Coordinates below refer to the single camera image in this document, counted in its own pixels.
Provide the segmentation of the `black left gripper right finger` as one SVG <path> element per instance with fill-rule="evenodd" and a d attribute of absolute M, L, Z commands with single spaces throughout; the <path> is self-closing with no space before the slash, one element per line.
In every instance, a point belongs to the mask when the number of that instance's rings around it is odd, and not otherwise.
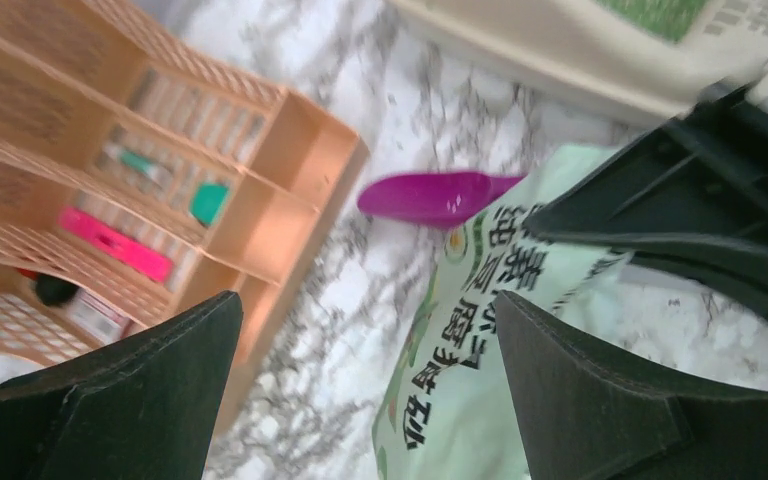
<path fill-rule="evenodd" d="M 512 292 L 497 333 L 535 479 L 768 479 L 768 392 L 686 374 Z"/>

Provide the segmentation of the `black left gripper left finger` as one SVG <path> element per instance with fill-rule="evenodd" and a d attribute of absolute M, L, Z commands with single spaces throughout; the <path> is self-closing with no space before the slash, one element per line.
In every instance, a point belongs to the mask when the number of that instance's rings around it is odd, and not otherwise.
<path fill-rule="evenodd" d="M 0 384 L 0 479 L 198 479 L 243 321 L 225 291 Z"/>

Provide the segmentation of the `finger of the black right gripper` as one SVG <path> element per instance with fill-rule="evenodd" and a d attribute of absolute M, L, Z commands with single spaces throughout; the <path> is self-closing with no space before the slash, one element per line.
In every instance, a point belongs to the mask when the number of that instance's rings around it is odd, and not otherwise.
<path fill-rule="evenodd" d="M 768 321 L 768 112 L 743 90 L 638 138 L 530 215 L 540 239 L 631 252 Z"/>

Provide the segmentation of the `green litter bag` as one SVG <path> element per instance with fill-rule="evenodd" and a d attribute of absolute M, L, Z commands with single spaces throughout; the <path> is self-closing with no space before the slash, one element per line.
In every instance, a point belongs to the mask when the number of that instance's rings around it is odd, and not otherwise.
<path fill-rule="evenodd" d="M 453 229 L 372 425 L 382 479 L 526 479 L 496 333 L 496 296 L 514 292 L 605 340 L 629 256 L 535 238 L 525 220 L 613 155 L 566 144 Z"/>

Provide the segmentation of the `beige litter box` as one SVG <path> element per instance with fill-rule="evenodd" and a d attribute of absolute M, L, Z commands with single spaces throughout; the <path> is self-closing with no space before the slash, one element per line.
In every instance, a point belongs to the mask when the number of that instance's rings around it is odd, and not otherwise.
<path fill-rule="evenodd" d="M 634 125 L 715 86 L 768 98 L 768 1 L 397 1 L 447 53 Z"/>

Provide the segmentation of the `purple litter scoop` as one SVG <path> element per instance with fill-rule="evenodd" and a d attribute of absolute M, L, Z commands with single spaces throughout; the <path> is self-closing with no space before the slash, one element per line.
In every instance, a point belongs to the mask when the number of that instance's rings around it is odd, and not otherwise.
<path fill-rule="evenodd" d="M 358 209 L 369 216 L 451 229 L 490 205 L 522 181 L 477 171 L 408 173 L 377 180 L 359 194 Z"/>

